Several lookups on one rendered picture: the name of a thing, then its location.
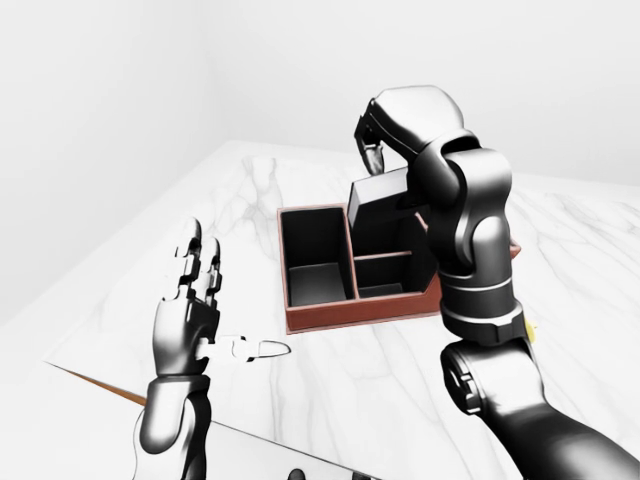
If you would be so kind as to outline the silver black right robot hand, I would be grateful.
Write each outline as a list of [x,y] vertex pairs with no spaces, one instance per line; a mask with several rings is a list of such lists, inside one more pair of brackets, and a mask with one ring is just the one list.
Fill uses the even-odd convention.
[[385,170],[383,145],[411,163],[430,143],[463,128],[460,108],[442,89],[432,85],[397,87],[369,101],[354,138],[367,171],[378,175]]

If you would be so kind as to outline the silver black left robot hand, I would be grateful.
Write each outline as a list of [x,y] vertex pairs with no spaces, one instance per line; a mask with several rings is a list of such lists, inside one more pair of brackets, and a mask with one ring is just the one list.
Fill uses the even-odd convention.
[[250,341],[242,335],[217,334],[220,264],[219,241],[203,237],[200,222],[188,218],[155,314],[152,344],[157,375],[202,374],[210,363],[248,363],[292,352],[281,341]]

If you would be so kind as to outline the red-brown desk caddy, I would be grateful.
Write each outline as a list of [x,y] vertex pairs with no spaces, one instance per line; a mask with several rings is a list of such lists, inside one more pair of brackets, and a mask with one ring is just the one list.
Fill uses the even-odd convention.
[[281,209],[278,233],[290,333],[439,311],[436,262],[418,213],[352,230],[343,204]]

